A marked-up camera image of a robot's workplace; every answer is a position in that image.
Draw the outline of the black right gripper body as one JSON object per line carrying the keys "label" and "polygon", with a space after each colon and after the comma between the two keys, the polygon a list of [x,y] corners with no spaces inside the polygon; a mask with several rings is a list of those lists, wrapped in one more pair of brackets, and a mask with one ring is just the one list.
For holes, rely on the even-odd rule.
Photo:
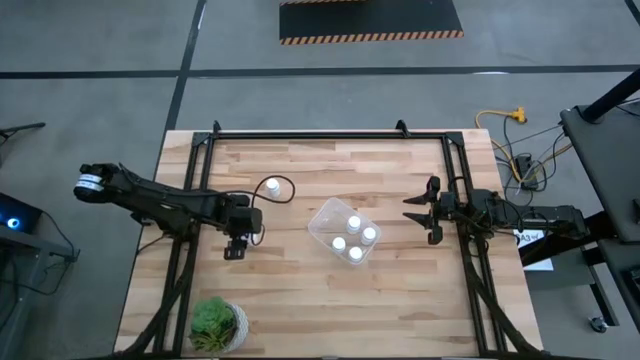
{"label": "black right gripper body", "polygon": [[442,192],[432,204],[433,225],[439,226],[440,221],[454,221],[458,212],[459,202],[454,192]]}

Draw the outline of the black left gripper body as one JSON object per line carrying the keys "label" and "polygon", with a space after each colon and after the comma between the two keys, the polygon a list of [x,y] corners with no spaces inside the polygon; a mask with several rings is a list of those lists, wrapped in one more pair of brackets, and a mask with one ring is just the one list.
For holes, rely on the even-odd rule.
{"label": "black left gripper body", "polygon": [[262,211],[251,206],[247,195],[232,194],[225,230],[232,236],[257,234],[262,230]]}

